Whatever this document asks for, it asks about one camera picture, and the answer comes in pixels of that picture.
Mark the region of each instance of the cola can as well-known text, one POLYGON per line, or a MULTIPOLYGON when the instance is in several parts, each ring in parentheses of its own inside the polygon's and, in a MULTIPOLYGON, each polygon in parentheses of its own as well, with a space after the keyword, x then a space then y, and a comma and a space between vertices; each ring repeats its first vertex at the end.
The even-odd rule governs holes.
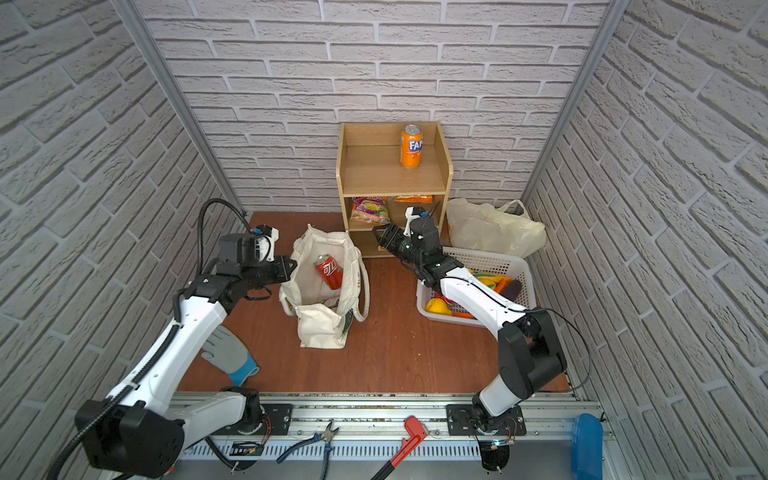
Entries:
POLYGON ((320 255, 317 257, 317 260, 315 260, 315 268, 331 290, 338 290, 341 288, 341 279, 344 276, 344 269, 339 266, 336 259, 328 254, 320 255))

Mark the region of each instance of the blue plier handles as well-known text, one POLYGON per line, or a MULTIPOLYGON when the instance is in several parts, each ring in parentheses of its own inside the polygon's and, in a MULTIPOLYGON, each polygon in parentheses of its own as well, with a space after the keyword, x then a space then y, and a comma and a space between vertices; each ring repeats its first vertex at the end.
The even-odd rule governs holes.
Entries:
POLYGON ((339 431, 339 429, 331 429, 332 426, 333 420, 328 422, 328 426, 326 427, 325 431, 323 431, 323 433, 318 432, 315 435, 312 435, 312 438, 302 440, 301 442, 295 443, 288 447, 285 452, 277 457, 277 463, 283 463, 283 461, 296 450, 323 440, 326 443, 326 446, 323 449, 323 470, 320 472, 320 480, 325 480, 326 475, 328 474, 328 458, 330 457, 331 451, 333 450, 333 447, 330 445, 331 440, 333 440, 333 436, 336 435, 336 433, 339 431))

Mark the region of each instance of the white brick wall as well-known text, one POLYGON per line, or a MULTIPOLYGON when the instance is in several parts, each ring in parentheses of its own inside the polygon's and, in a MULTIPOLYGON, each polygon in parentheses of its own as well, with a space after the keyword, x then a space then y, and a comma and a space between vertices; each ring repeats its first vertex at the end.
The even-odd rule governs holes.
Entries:
POLYGON ((638 478, 768 472, 767 15, 634 0, 532 197, 537 292, 638 478))
MULTIPOLYGON (((220 193, 109 1, 0 4, 0 65, 0 478, 16 480, 42 478, 80 404, 154 341, 220 193)), ((209 251, 232 224, 213 209, 209 251)), ((62 478, 95 475, 78 450, 62 478)))
POLYGON ((246 208, 289 211, 339 209, 342 121, 440 120, 456 195, 519 197, 606 3, 138 2, 246 208))

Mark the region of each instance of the fanta can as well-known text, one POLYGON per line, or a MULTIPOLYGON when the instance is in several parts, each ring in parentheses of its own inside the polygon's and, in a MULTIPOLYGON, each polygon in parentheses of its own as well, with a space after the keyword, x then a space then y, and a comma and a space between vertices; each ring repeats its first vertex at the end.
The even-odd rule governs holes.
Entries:
POLYGON ((418 125, 406 125, 400 137, 400 164, 414 168, 422 163, 422 128, 418 125))

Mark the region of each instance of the white tote bag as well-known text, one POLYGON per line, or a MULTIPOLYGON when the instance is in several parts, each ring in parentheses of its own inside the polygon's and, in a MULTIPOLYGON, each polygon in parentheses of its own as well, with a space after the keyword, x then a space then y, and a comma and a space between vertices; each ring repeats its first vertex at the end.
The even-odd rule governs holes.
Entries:
POLYGON ((531 220, 520 200, 494 208, 491 204, 475 205, 465 198, 454 198, 447 207, 454 247, 526 258, 547 243, 544 224, 531 220), (522 215, 506 213, 514 204, 522 207, 522 215))
POLYGON ((368 272, 360 250, 347 232, 326 233, 307 225, 304 235, 293 242, 290 257, 298 264, 290 280, 280 286, 280 302, 287 315, 299 317, 301 346, 344 348, 352 318, 365 320, 370 304, 368 272), (331 290, 315 270, 315 260, 326 253, 344 269, 338 290, 331 290), (361 284, 366 289, 362 313, 358 307, 361 284))

